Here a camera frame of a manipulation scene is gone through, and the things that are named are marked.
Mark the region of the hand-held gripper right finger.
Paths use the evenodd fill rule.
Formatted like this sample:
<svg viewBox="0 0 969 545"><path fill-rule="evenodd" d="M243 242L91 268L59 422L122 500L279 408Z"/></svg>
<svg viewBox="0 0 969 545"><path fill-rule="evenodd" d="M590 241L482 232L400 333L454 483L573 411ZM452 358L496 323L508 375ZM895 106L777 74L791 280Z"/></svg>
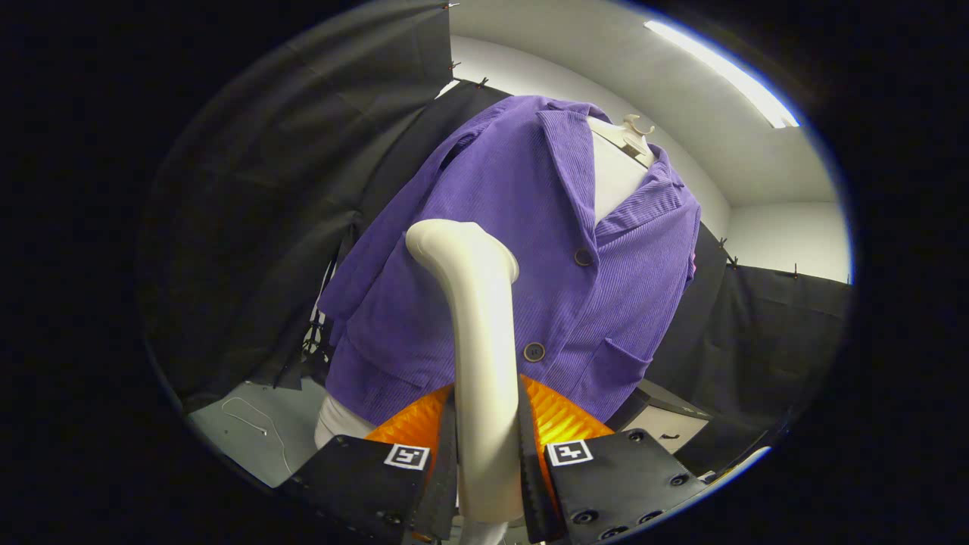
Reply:
<svg viewBox="0 0 969 545"><path fill-rule="evenodd" d="M530 543L613 543L688 507L707 489L647 431L610 430L523 375L519 431Z"/></svg>

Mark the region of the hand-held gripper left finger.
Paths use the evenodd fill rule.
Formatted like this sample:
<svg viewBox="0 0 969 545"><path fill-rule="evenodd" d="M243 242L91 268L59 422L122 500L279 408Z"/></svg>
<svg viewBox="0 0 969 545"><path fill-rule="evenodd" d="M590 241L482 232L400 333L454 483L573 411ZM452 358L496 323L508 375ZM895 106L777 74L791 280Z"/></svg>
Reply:
<svg viewBox="0 0 969 545"><path fill-rule="evenodd" d="M446 386L372 438L336 435L276 489L354 544L440 544L457 499L456 404Z"/></svg>

